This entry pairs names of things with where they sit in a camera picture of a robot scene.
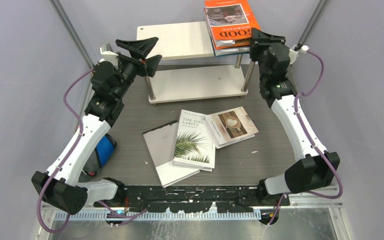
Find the teal Humor book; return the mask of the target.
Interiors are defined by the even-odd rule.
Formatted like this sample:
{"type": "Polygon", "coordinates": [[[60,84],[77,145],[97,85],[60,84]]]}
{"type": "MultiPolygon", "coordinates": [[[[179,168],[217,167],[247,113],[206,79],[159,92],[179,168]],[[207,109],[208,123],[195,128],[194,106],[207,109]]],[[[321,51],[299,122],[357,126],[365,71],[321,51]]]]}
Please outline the teal Humor book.
{"type": "Polygon", "coordinates": [[[251,34],[244,30],[211,33],[210,39],[215,56],[246,54],[250,50],[251,34]]]}

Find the orange book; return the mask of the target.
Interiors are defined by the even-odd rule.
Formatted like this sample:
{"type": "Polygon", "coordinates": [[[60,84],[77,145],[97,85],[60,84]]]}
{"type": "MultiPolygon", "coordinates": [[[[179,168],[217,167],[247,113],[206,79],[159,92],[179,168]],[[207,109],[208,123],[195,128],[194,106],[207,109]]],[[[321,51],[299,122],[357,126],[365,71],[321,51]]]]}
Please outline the orange book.
{"type": "Polygon", "coordinates": [[[216,50],[248,46],[252,28],[261,29],[247,0],[205,0],[204,14],[216,50]]]}

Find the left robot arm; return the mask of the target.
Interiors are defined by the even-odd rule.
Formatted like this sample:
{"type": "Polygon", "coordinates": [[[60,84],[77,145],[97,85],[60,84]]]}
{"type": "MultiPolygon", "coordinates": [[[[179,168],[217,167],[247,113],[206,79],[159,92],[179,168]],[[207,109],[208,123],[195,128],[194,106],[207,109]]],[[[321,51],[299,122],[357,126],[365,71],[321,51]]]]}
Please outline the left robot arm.
{"type": "Polygon", "coordinates": [[[126,200],[121,181],[107,177],[99,181],[80,182],[84,166],[91,156],[108,145],[109,130],[123,108],[123,97],[136,77],[152,78],[162,59],[160,54],[150,56],[159,38],[116,40],[116,45],[129,52],[113,54],[113,59],[97,63],[88,75],[93,96],[78,116],[78,129],[54,163],[46,171],[37,171],[31,181],[38,193],[37,211],[47,203],[70,215],[77,214],[85,205],[108,201],[121,206],[126,200]]]}

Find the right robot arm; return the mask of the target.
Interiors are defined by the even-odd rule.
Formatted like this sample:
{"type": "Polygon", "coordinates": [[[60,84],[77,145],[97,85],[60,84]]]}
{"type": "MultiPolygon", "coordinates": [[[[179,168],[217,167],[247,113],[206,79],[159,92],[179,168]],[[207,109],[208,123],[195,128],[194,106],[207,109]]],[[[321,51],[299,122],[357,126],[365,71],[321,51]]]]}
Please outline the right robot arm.
{"type": "Polygon", "coordinates": [[[284,173],[259,181],[257,198],[266,206],[277,196],[315,195],[316,189],[327,187],[339,178],[339,155],[322,144],[302,110],[300,98],[310,94],[298,92],[287,75],[290,65],[299,54],[309,53],[309,47],[299,44],[290,49],[285,42],[283,36],[251,28],[249,55],[258,64],[259,92],[280,120],[295,157],[295,163],[284,173]]]}

